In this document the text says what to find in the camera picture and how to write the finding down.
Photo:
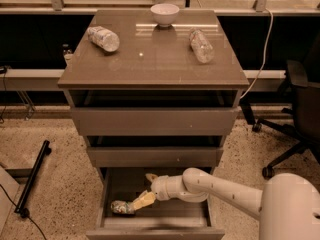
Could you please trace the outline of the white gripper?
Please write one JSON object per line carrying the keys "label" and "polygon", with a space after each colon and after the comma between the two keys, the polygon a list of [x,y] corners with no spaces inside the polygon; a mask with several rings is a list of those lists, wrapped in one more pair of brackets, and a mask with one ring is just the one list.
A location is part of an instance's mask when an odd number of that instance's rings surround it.
{"label": "white gripper", "polygon": [[153,204],[156,199],[167,201],[176,197],[176,180],[174,177],[167,175],[158,177],[152,173],[147,173],[145,177],[152,183],[152,192],[145,190],[133,201],[133,208],[135,210]]}

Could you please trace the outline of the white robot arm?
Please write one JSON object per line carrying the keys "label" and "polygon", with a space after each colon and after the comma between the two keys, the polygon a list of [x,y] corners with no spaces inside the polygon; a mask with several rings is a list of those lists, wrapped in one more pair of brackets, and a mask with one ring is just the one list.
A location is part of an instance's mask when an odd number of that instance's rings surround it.
{"label": "white robot arm", "polygon": [[151,190],[133,201],[135,210],[173,198],[202,202],[214,195],[259,221],[259,240],[320,240],[320,193],[291,173],[272,177],[254,189],[188,168],[179,176],[148,174]]}

